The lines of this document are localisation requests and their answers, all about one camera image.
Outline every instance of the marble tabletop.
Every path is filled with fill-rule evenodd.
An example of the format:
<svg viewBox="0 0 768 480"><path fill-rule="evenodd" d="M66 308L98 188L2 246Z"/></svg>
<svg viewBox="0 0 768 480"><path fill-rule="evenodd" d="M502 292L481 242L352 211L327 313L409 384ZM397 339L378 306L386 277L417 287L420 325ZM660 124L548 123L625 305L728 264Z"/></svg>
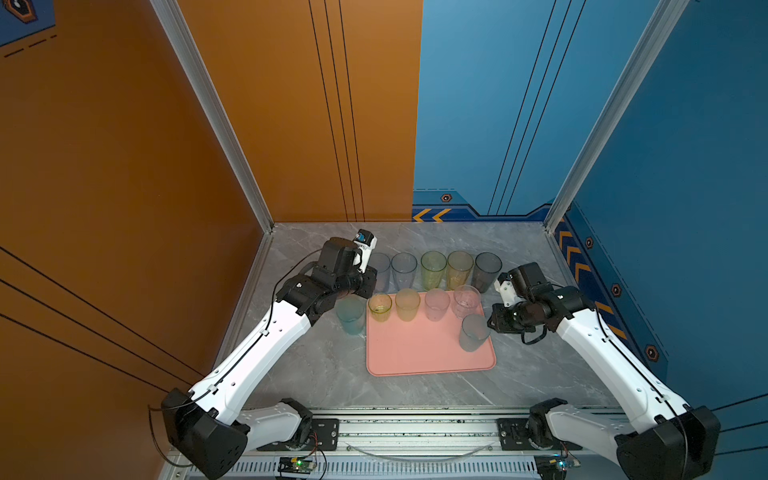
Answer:
<svg viewBox="0 0 768 480"><path fill-rule="evenodd" d="M330 237L352 239L360 228L378 238L376 251L392 256L429 250L445 255L464 250L492 252L510 270L538 262L553 283L564 277L540 223L278 223L256 292L243 322L241 341L262 318L275 282ZM416 275L414 288L421 288ZM501 302L492 288L483 295L485 315ZM520 336L492 333L496 367L481 372L375 377L366 368L365 331L343 332L334 311L299 338L257 386L247 408L271 406L293 397L314 409L370 406L529 407L559 397L576 406L617 406L616 399L584 360L560 337L547 335L533 346Z"/></svg>

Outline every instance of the gray cup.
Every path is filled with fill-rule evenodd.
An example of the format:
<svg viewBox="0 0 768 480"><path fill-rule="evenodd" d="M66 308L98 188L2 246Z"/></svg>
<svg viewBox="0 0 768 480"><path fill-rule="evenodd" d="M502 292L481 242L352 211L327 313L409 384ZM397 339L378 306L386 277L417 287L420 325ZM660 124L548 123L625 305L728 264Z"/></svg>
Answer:
<svg viewBox="0 0 768 480"><path fill-rule="evenodd" d="M389 292L389 274L392 272L389 256L386 253L371 253L368 264L376 269L376 286L373 287L373 292Z"/></svg>

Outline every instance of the green cup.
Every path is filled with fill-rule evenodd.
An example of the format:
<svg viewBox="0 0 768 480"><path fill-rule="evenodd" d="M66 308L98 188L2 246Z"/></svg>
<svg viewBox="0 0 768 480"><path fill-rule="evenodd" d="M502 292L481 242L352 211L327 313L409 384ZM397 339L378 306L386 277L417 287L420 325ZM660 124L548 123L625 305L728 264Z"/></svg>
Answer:
<svg viewBox="0 0 768 480"><path fill-rule="evenodd" d="M440 286L448 259L440 252L427 252L422 255L422 288L430 291Z"/></svg>

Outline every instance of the cup rim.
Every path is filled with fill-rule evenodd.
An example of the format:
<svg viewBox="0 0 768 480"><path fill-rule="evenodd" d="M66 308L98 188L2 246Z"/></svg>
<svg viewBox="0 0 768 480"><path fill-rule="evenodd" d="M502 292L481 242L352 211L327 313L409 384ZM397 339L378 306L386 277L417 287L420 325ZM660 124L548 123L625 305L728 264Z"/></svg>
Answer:
<svg viewBox="0 0 768 480"><path fill-rule="evenodd" d="M472 265L470 265L469 268L465 268L463 270L459 269L459 268L456 268L455 266L451 265L451 255L453 255L454 253L463 253L463 254L465 254L472 261ZM468 272L468 271L472 270L472 267L475 266L475 258L472 255L470 255L469 253L465 252L464 250L454 250L454 251L452 251L451 253L448 254L447 261L448 261L448 265L452 269L456 270L457 272Z"/></svg>
<svg viewBox="0 0 768 480"><path fill-rule="evenodd" d="M387 260L389 260L389 262L387 263L386 268L384 270L380 271L380 272L377 272L377 273L383 273L383 272L386 272L387 270L389 270L390 268L392 268L392 258L389 255L387 255L384 252L373 252L373 253L371 253L371 257L373 257L374 255L383 255L384 257L386 257ZM371 259L369 258L368 259L368 264L370 265L370 263L371 263Z"/></svg>
<svg viewBox="0 0 768 480"><path fill-rule="evenodd" d="M427 307L427 308L435 308L435 307L432 307L432 306L430 306L430 305L429 305L429 302L427 302L427 299L429 298L429 297L428 297L428 295L429 295L429 292L432 292L433 290L438 290L439 292L443 292L443 293L445 294L445 296L447 296L447 297L448 297L448 306L447 306L445 309L447 310L448 308L450 308L450 307L451 307L451 294L450 294L450 293L448 293L448 292L446 292L446 291L445 291L445 290L443 290L442 288L433 288L433 289L431 289L430 291L428 291L428 292L427 292L427 293L424 295L424 305L426 305L426 307Z"/></svg>
<svg viewBox="0 0 768 480"><path fill-rule="evenodd" d="M372 295L372 296L371 296L371 298L369 298L369 299L368 299L368 301L366 302L366 305L368 306L368 310L370 310L370 311L371 311L371 313L384 313L384 312L376 312L376 311L374 311L374 310L371 308L371 300L373 300L374 298L376 298L376 297L377 297L377 296L379 296L379 295L381 295L381 296L385 296L385 297L387 297L387 298L389 299L389 306L387 307L387 309L386 309L386 310L384 310L384 312L389 312L389 311L392 309L392 303L393 303L393 301L392 301L392 297L391 297L391 296L390 296L388 293L377 293L377 294L375 294L375 295Z"/></svg>
<svg viewBox="0 0 768 480"><path fill-rule="evenodd" d="M416 294L416 297L415 297L415 298L418 298L418 299L419 299L419 302L418 302L418 303L417 303L415 306L402 306L402 305L400 305L400 304L397 302L397 296L398 296L398 295L399 295L401 292L404 292L404 291L406 291L406 290L411 290L411 292L413 292L413 293L415 293L415 294ZM406 310L415 310L415 309L419 308L419 307L421 306L421 304L422 304L422 296L421 296L421 295L419 295L419 292L417 292L417 291L416 291L416 290L414 290L413 288L403 288L403 289L400 289L400 291L399 291L398 293L396 293L396 294L395 294L395 305L396 305L396 306L399 306L400 308L404 308L404 309L406 309Z"/></svg>
<svg viewBox="0 0 768 480"><path fill-rule="evenodd" d="M437 253L437 254L438 254L439 256L441 256L441 257L442 257L442 259L445 261L445 265L443 265L443 266L442 266L442 268L441 268L440 270L433 270L433 269L431 269L431 268L428 268L427 266L424 266L424 257L425 257L425 256L426 256L428 253ZM421 264L421 266L422 266L422 268L423 268L423 269L425 269L425 270L429 270L430 272L442 272L443 270L445 270L445 268L447 268L447 267L448 267L448 258L446 258L446 257L445 257L445 255L443 255L443 253L442 253L442 252L439 252L439 251L437 251L437 250L430 250L429 252L424 252L424 254L422 255L421 259L419 260L419 263Z"/></svg>
<svg viewBox="0 0 768 480"><path fill-rule="evenodd" d="M489 272L489 271L487 271L486 269L484 269L483 267L481 267L481 266L478 264L478 258L479 258L481 255L491 255L491 256L495 257L495 258L496 258L496 260L498 260L498 270L496 270L496 271L493 271L493 272ZM498 255L496 255L495 253L493 253L493 252L481 252L481 253L478 253L478 254L477 254L477 256L475 257L475 266L476 266L476 267L478 267L478 270L480 270L480 271L482 271L482 272L486 272L486 273L498 273L498 272L501 272L501 271L502 271L502 267L504 266L504 264L503 264L503 262L502 262L502 259L501 259L501 258L499 258L499 257L498 257Z"/></svg>

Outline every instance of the clear plastic cup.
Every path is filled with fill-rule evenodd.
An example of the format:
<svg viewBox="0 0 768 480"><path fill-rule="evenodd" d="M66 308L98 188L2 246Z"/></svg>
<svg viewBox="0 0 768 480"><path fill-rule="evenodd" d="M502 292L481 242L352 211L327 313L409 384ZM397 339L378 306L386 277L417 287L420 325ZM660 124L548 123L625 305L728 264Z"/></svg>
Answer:
<svg viewBox="0 0 768 480"><path fill-rule="evenodd" d="M453 313L460 319L475 313L480 305L480 292L472 285L459 285L453 292Z"/></svg>
<svg viewBox="0 0 768 480"><path fill-rule="evenodd" d="M386 322L392 312L392 297L386 293L377 293L368 300L368 310L377 322Z"/></svg>
<svg viewBox="0 0 768 480"><path fill-rule="evenodd" d="M491 252L483 252L475 257L475 271L472 272L472 286L480 293L485 293L502 271L502 259Z"/></svg>
<svg viewBox="0 0 768 480"><path fill-rule="evenodd" d="M389 255L379 252L371 253L368 264L376 269L376 285L373 287L373 292L389 292L389 274L392 272L390 268L392 261L389 259Z"/></svg>
<svg viewBox="0 0 768 480"><path fill-rule="evenodd" d="M424 290L432 290L439 287L447 266L448 260L442 253L431 251L423 254L422 288Z"/></svg>
<svg viewBox="0 0 768 480"><path fill-rule="evenodd" d="M349 335L357 335L366 325L366 304L357 295L348 295L336 302L336 316Z"/></svg>
<svg viewBox="0 0 768 480"><path fill-rule="evenodd" d="M447 290L456 290L459 285L467 283L469 272L475 261L472 255L461 250L451 252L448 255L448 281L445 284Z"/></svg>
<svg viewBox="0 0 768 480"><path fill-rule="evenodd" d="M474 352L482 346L491 335L491 329L483 315L467 315L462 320L462 331L458 335L458 344L465 352Z"/></svg>
<svg viewBox="0 0 768 480"><path fill-rule="evenodd" d="M395 306L397 307L397 316L403 322L410 322L419 312L419 305L422 298L419 292L413 288L404 288L395 295Z"/></svg>
<svg viewBox="0 0 768 480"><path fill-rule="evenodd" d="M424 295L424 305L427 307L427 318L439 322L451 306L451 296L445 290L433 288Z"/></svg>
<svg viewBox="0 0 768 480"><path fill-rule="evenodd" d="M395 280L395 289L402 290L413 286L416 277L416 267L419 262L410 253L398 253L392 258L392 278Z"/></svg>

